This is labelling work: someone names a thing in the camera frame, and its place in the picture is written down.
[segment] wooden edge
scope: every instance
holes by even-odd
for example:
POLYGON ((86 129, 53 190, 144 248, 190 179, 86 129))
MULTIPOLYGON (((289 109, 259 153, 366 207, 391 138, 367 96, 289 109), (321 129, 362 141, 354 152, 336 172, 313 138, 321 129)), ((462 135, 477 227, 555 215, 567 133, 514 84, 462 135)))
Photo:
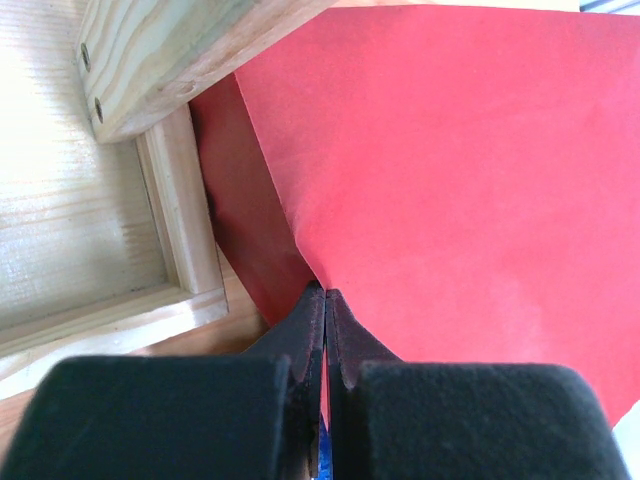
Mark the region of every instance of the wooden edge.
POLYGON ((29 390, 0 402, 0 466, 33 394, 29 390))
POLYGON ((206 325, 228 313, 224 288, 191 295, 174 286, 143 292, 129 301, 96 305, 65 322, 14 342, 19 351, 0 356, 0 399, 35 387, 60 360, 76 355, 118 355, 206 325), (25 343, 37 346, 24 348, 25 343))
POLYGON ((334 7, 372 7, 391 5, 457 5, 475 7, 528 8, 579 12, 579 0, 338 0, 334 7))
POLYGON ((89 0, 76 44, 98 142, 141 134, 334 0, 89 0))
POLYGON ((189 106, 136 143, 169 281, 193 294, 223 287, 189 106))
POLYGON ((220 355, 240 353, 268 330, 269 327, 258 312, 258 308, 219 247, 218 255, 229 314, 205 327, 171 337, 133 352, 134 354, 220 355))

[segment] red paper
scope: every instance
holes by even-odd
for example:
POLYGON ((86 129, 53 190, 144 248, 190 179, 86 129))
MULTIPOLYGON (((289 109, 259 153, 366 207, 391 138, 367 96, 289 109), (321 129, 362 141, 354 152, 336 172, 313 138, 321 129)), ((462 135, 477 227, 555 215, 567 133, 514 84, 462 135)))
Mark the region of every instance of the red paper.
POLYGON ((639 52, 638 18, 336 9, 227 81, 259 144, 244 161, 383 343, 568 365, 615 422, 640 398, 639 52))
POLYGON ((275 323, 315 277, 295 245, 234 78, 196 98, 191 113, 216 241, 275 323))

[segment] wooden board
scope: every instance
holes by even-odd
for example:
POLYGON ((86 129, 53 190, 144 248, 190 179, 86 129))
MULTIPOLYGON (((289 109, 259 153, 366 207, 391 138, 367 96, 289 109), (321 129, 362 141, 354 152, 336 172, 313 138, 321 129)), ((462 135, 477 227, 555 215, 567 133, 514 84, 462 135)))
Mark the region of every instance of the wooden board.
POLYGON ((29 390, 0 401, 0 465, 33 393, 29 390))
POLYGON ((0 0, 0 398, 65 357, 227 313, 188 107, 137 145, 97 145, 73 47, 85 8, 0 0))
POLYGON ((91 0, 76 55, 96 138, 143 132, 332 2, 91 0))

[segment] wooden floor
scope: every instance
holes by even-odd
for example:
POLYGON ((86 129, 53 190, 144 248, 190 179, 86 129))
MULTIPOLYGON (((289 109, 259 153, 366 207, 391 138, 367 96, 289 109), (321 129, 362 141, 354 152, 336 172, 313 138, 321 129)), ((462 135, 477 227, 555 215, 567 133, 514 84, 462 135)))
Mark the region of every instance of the wooden floor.
MULTIPOLYGON (((229 315, 205 327, 152 345, 135 355, 220 355, 246 349, 266 332, 267 326, 229 262, 220 253, 229 315)), ((0 464, 22 418, 32 391, 0 402, 0 464)))

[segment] pine wood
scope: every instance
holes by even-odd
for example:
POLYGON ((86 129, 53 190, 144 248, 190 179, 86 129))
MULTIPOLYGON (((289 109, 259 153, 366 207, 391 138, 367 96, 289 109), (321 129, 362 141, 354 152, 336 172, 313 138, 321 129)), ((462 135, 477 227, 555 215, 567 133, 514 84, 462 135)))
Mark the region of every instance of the pine wood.
POLYGON ((189 106, 178 108, 136 143, 170 281, 194 294, 220 288, 189 106))
POLYGON ((65 357, 227 313, 188 108, 137 150, 97 145, 73 48, 85 7, 0 0, 0 399, 65 357))
POLYGON ((98 142, 142 133, 332 3, 91 0, 76 58, 98 142))

